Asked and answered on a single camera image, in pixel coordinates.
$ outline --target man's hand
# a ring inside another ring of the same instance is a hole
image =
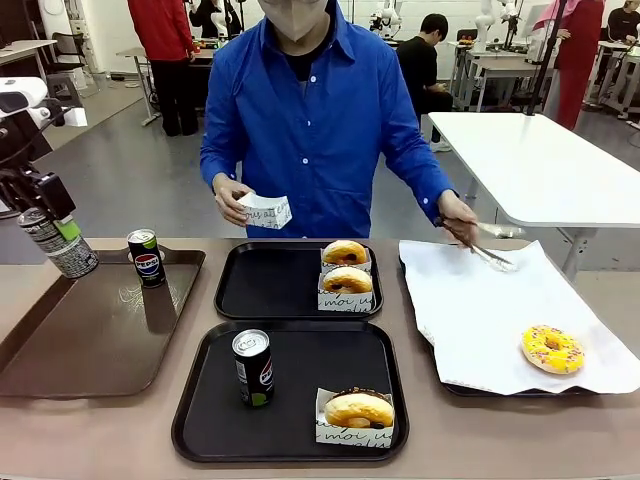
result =
[[[247,216],[238,200],[253,190],[240,182],[231,180],[226,174],[219,173],[213,179],[213,191],[216,194],[218,210],[224,219],[239,227],[246,227]]]
[[[445,219],[447,227],[466,239],[469,243],[478,240],[478,217],[469,206],[458,198],[451,190],[445,190],[438,199],[440,215]]]
[[[567,40],[571,38],[571,32],[569,32],[569,30],[567,30],[566,28],[561,28],[560,30],[558,30],[558,38]]]

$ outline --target tongs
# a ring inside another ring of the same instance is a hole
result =
[[[440,218],[439,222],[437,222],[437,226],[444,228],[448,232],[453,235],[453,237],[462,243],[465,247],[468,247],[473,253],[477,254],[480,258],[482,258],[485,262],[487,262],[491,267],[500,272],[514,272],[518,269],[518,266],[506,258],[503,258],[495,253],[490,252],[489,250],[479,247],[478,245],[470,242],[467,238],[460,235],[453,228],[449,227],[444,223],[447,218]],[[495,238],[517,238],[524,235],[524,229],[520,227],[511,227],[509,225],[491,225],[487,223],[470,223],[470,225],[477,226],[480,230],[487,232],[493,235]]]

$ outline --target person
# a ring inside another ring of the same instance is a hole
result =
[[[442,84],[436,83],[438,54],[434,47],[445,39],[448,31],[447,18],[444,15],[432,13],[422,21],[420,33],[411,40],[401,43],[396,50],[419,124],[423,114],[450,112],[453,107],[453,97]],[[431,150],[434,152],[451,150],[451,146],[441,140],[440,132],[436,128],[431,134]]]
[[[201,0],[197,7],[195,3],[191,3],[189,20],[191,20],[191,25],[194,27],[202,27],[202,38],[218,38],[218,28],[211,20],[211,14],[222,12],[218,6],[218,1],[223,0]],[[225,10],[227,11],[227,20],[229,22],[229,31],[227,32],[229,38],[240,35],[242,27],[233,6],[229,3]]]
[[[287,196],[293,218],[249,237],[368,237],[382,151],[432,222],[473,240],[476,216],[420,136],[395,52],[336,0],[258,2],[266,18],[216,53],[209,83],[200,165],[224,218],[246,226],[237,200],[255,191]]]
[[[554,21],[559,2],[555,0],[542,12],[534,31],[540,28],[551,31],[549,22]],[[544,115],[569,130],[576,126],[593,59],[598,52],[603,12],[603,0],[568,0],[562,14],[558,30],[562,43]]]
[[[637,40],[640,23],[638,10],[640,0],[627,0],[622,8],[616,8],[609,14],[607,26],[609,38],[613,41],[621,41],[632,44]]]
[[[162,128],[170,136],[193,135],[198,118],[189,86],[193,42],[182,0],[128,0],[158,95]]]

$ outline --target donut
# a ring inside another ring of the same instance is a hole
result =
[[[367,272],[353,267],[338,267],[324,276],[322,288],[334,293],[368,293],[373,290],[373,282]]]
[[[347,428],[393,426],[393,405],[373,390],[353,388],[335,395],[324,406],[329,425]]]
[[[358,242],[338,240],[324,249],[322,261],[334,265],[361,265],[367,263],[367,251]]]
[[[582,345],[571,335],[547,325],[524,332],[522,351],[527,360],[549,373],[567,375],[584,365]]]

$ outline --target blue shirt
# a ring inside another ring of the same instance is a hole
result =
[[[247,227],[249,237],[366,238],[380,152],[433,222],[452,186],[418,122],[395,52],[347,23],[336,7],[327,49],[306,88],[263,19],[214,55],[200,168],[209,186],[220,172],[264,197],[287,196],[282,230]]]

